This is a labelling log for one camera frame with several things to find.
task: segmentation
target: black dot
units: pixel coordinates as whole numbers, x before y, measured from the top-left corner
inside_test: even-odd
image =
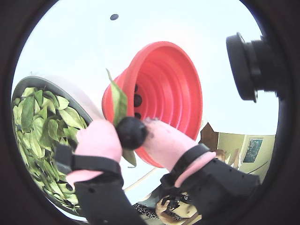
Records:
[[[112,14],[111,15],[111,20],[116,20],[119,18],[119,15],[118,14]]]
[[[134,106],[139,107],[142,104],[142,97],[138,94],[135,94],[134,96]]]
[[[93,188],[90,187],[90,188],[89,188],[89,192],[90,192],[90,193],[94,193],[94,192],[95,192],[95,189],[93,189]]]
[[[73,191],[73,188],[72,188],[72,186],[71,186],[71,185],[69,185],[69,184],[66,184],[66,188],[68,189],[68,191]]]
[[[140,120],[142,116],[138,112],[135,112],[135,117]]]

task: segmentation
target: framed picture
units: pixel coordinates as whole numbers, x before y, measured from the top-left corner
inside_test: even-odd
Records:
[[[262,142],[262,138],[250,138],[243,163],[253,163],[255,161]]]

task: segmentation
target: black strap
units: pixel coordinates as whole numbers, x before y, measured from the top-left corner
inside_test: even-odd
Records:
[[[186,170],[186,168],[210,149],[204,144],[198,144],[188,151],[186,151],[176,162],[170,173],[165,174],[160,182],[164,189],[171,189],[174,187],[175,181]]]
[[[59,144],[55,150],[55,163],[60,172],[69,174],[75,170],[92,170],[121,176],[121,167],[118,162],[96,156],[74,155],[73,149]]]
[[[75,183],[75,193],[84,216],[91,225],[146,225],[130,204],[123,181],[109,174]]]

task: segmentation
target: pink silicone finger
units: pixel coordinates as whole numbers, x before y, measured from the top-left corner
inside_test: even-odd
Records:
[[[191,165],[189,165],[187,169],[179,176],[179,178],[175,182],[175,187],[179,188],[186,178],[188,178],[190,175],[200,170],[202,167],[208,164],[215,157],[216,157],[216,153],[210,151],[201,155],[198,159],[192,162]]]

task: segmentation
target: leaf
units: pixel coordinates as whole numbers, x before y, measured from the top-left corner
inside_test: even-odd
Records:
[[[63,128],[63,130],[64,130],[64,133],[65,133],[66,137],[70,138],[70,131],[69,131],[69,129],[68,128]]]
[[[29,96],[24,100],[24,106],[21,114],[21,127],[24,132],[30,131],[33,120],[34,97]]]
[[[15,99],[15,101],[14,101],[14,104],[15,104],[16,106],[18,106],[19,103],[20,103],[20,99],[17,97],[17,98]]]
[[[30,133],[25,133],[23,135],[23,143],[24,143],[26,149],[31,149],[31,146],[30,146]]]
[[[114,126],[117,126],[121,119],[127,115],[127,96],[116,84],[116,82],[112,80],[109,70],[106,70],[112,87],[112,101],[114,110],[113,124]]]
[[[49,121],[55,120],[55,119],[57,119],[56,116],[51,116],[51,117],[47,118],[44,122],[42,136],[39,139],[39,144],[43,148],[52,146],[53,139],[49,136]]]
[[[61,96],[56,96],[56,98],[59,103],[59,107],[57,108],[58,110],[63,110],[65,108],[67,108],[67,106],[70,103],[67,99],[65,99],[64,97],[61,97]]]
[[[41,117],[43,117],[44,120],[47,119],[47,107],[44,107],[41,109],[41,111],[39,111],[38,115],[40,115]]]
[[[136,167],[136,158],[135,158],[135,154],[134,154],[133,151],[127,150],[127,149],[123,149],[123,157],[131,165],[133,165],[134,167]]]
[[[34,88],[25,88],[25,91],[23,92],[21,97],[28,97],[34,92]]]
[[[13,113],[14,113],[15,124],[18,124],[17,123],[17,119],[18,119],[18,107],[16,105],[13,108]]]
[[[76,129],[75,127],[68,127],[68,129],[69,129],[70,138],[72,140],[76,141],[76,143],[78,143],[77,138],[76,138],[78,129]]]
[[[80,116],[80,120],[81,120],[81,122],[82,122],[84,128],[87,128],[88,125],[86,125],[86,122],[85,122],[85,120],[84,120],[84,118],[83,118],[82,116]]]
[[[17,124],[21,124],[21,115],[22,115],[23,106],[24,106],[24,100],[20,102],[18,106]]]
[[[22,159],[23,159],[24,163],[25,163],[26,165],[29,165],[29,164],[28,164],[27,157],[26,157],[25,152],[24,152],[24,150],[23,150],[23,147],[22,147],[22,145],[21,145],[20,143],[19,143],[19,151],[20,151],[20,154],[21,154],[21,156],[22,156]]]
[[[32,123],[34,134],[35,134],[37,140],[39,140],[42,136],[44,122],[45,122],[45,120],[43,118],[39,117],[39,118],[35,119]]]
[[[57,183],[53,180],[49,183],[51,190],[57,194],[59,194],[61,197],[64,197],[64,194],[62,193],[60,187],[57,185]]]
[[[52,100],[53,100],[53,103],[54,103],[54,106],[55,106],[55,108],[56,109],[58,109],[58,107],[59,107],[59,103],[58,103],[58,101],[57,101],[57,98],[56,98],[56,96],[54,95],[54,94],[52,94],[52,92],[50,92],[50,91],[44,91],[44,96],[48,96],[48,97],[50,97]]]
[[[30,146],[31,146],[31,149],[32,149],[33,153],[38,158],[43,157],[41,146],[39,146],[38,141],[37,141],[36,137],[34,136],[34,134],[32,132],[30,134]]]
[[[70,126],[70,127],[75,127],[79,129],[84,129],[83,123],[80,120],[78,112],[71,108],[67,107],[63,110],[59,110],[59,113],[64,120],[64,122]]]
[[[46,97],[44,98],[43,104],[42,104],[42,108],[44,108],[44,107],[49,109],[53,114],[56,113],[53,101],[51,101],[50,99],[47,99]]]
[[[58,124],[58,128],[57,128],[58,137],[67,137],[63,130],[63,128],[65,128],[67,126],[66,123],[64,122],[64,120],[56,120],[56,122]]]
[[[58,176],[56,176],[55,172],[53,171],[52,166],[46,160],[44,160],[44,167],[45,167],[45,170],[47,171],[47,173],[49,175],[51,175],[53,178],[56,179],[56,177],[58,177]]]
[[[59,142],[59,139],[57,137],[57,128],[58,128],[58,124],[55,120],[50,120],[49,121],[49,136],[56,140],[57,142]]]
[[[43,91],[38,90],[38,91],[34,92],[34,97],[37,100],[38,105],[41,107],[42,103],[43,103]]]
[[[38,102],[37,100],[35,99],[34,100],[34,114],[38,114],[39,112],[41,111],[41,108],[38,106]]]

